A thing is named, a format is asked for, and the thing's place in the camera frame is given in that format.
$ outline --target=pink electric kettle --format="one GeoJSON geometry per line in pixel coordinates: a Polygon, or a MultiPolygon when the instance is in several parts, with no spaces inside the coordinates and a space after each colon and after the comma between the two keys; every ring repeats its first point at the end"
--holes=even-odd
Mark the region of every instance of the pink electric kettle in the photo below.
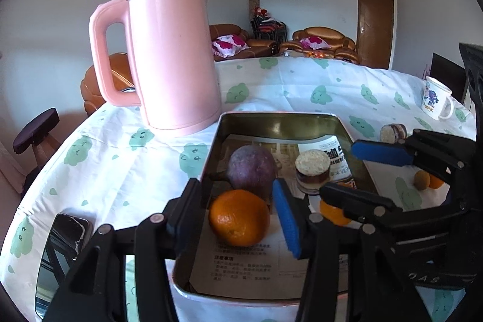
{"type": "Polygon", "coordinates": [[[140,106],[144,122],[168,136],[192,134],[216,122],[221,97],[206,0],[112,0],[97,7],[89,35],[102,97],[140,106]],[[124,24],[135,91],[114,88],[106,30],[124,24]]]}

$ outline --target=white tablecloth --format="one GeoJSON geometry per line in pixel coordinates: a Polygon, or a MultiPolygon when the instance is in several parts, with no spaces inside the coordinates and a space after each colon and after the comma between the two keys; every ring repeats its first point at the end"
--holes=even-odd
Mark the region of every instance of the white tablecloth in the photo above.
{"type": "MultiPolygon", "coordinates": [[[[448,120],[424,114],[420,109],[424,83],[411,75],[292,57],[226,61],[216,67],[223,111],[332,113],[353,139],[377,140],[387,123],[475,139],[475,119],[456,101],[448,120]]],[[[4,242],[0,280],[20,311],[30,321],[38,319],[37,274],[57,213],[84,217],[95,228],[105,222],[116,229],[137,225],[179,196],[190,177],[200,175],[215,130],[216,124],[186,137],[163,139],[155,129],[143,126],[139,108],[108,104],[81,124],[28,190],[4,242]]],[[[375,178],[384,178],[384,171],[379,172],[382,175],[373,174],[375,178]]],[[[416,192],[411,186],[413,173],[396,172],[380,180],[398,205],[417,209],[444,199],[438,193],[416,192]]],[[[461,292],[421,293],[435,321],[445,320],[462,297],[461,292]]],[[[236,308],[188,300],[176,290],[173,296],[181,321],[292,322],[296,314],[296,307],[236,308]]]]}

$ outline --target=white mug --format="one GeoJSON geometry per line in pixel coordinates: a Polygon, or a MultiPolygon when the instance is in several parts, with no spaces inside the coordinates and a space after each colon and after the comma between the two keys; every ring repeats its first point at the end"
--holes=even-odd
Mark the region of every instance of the white mug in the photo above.
{"type": "Polygon", "coordinates": [[[451,89],[446,85],[433,77],[427,76],[421,109],[433,119],[448,119],[455,110],[455,105],[451,100],[451,93],[451,89]],[[442,115],[448,103],[450,105],[450,111],[447,115],[442,115]]]}

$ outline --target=kettle handle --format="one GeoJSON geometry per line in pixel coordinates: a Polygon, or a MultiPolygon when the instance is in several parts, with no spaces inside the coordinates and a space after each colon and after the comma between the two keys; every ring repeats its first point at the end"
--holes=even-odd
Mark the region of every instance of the kettle handle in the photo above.
{"type": "Polygon", "coordinates": [[[134,61],[132,59],[133,51],[129,18],[129,2],[127,0],[112,0],[103,5],[99,5],[89,20],[92,58],[94,60],[94,69],[96,71],[99,90],[102,97],[114,106],[140,106],[141,100],[135,91],[120,92],[114,87],[113,75],[110,70],[109,54],[107,51],[106,31],[110,25],[116,22],[124,24],[130,65],[132,65],[134,61]]]}

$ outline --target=metal tray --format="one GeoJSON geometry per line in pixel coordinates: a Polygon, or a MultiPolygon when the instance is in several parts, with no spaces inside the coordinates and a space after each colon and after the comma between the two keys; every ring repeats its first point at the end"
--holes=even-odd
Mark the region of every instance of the metal tray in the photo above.
{"type": "Polygon", "coordinates": [[[186,250],[175,263],[173,269],[174,285],[184,297],[204,302],[228,302],[233,305],[237,304],[246,307],[273,307],[297,304],[299,299],[267,301],[204,295],[197,293],[189,282],[200,240],[204,214],[208,207],[213,187],[209,174],[216,173],[222,144],[231,134],[300,141],[317,139],[325,135],[336,135],[358,188],[375,193],[377,193],[377,189],[363,161],[352,156],[350,147],[353,141],[339,118],[334,115],[295,112],[228,112],[221,115],[200,178],[202,185],[200,215],[197,217],[197,225],[186,250]]]}

